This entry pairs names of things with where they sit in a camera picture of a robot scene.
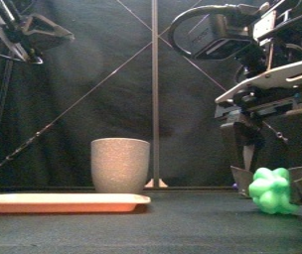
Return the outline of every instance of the black backdrop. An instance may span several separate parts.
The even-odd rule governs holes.
[[[171,187],[231,185],[214,101],[234,85],[238,63],[190,63],[167,44],[167,28],[194,6],[263,1],[156,2],[158,80],[151,0],[37,1],[32,12],[71,30],[75,41],[48,50],[43,65],[0,61],[0,162],[55,123],[0,169],[0,186],[89,187],[89,142],[130,137],[154,145],[155,134],[150,179],[156,174]]]

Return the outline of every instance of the black cable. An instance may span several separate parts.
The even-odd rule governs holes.
[[[183,12],[174,20],[170,29],[168,29],[168,43],[171,44],[174,50],[182,54],[184,57],[191,58],[193,54],[190,52],[187,52],[176,43],[175,41],[175,31],[179,27],[179,25],[188,19],[197,17],[197,16],[202,16],[202,15],[209,15],[209,14],[222,14],[226,16],[237,16],[239,15],[239,17],[243,16],[242,14],[242,5],[209,5],[209,6],[202,6],[202,7],[197,7],[190,9],[188,11]],[[253,13],[250,16],[253,16],[253,18],[257,18],[257,15],[259,13]]]

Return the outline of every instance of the plastic tray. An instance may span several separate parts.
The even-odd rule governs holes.
[[[5,193],[0,194],[0,213],[127,212],[148,196],[111,193]]]

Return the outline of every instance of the gray cup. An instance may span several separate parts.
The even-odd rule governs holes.
[[[142,193],[148,173],[150,143],[104,138],[91,142],[91,176],[99,193]]]

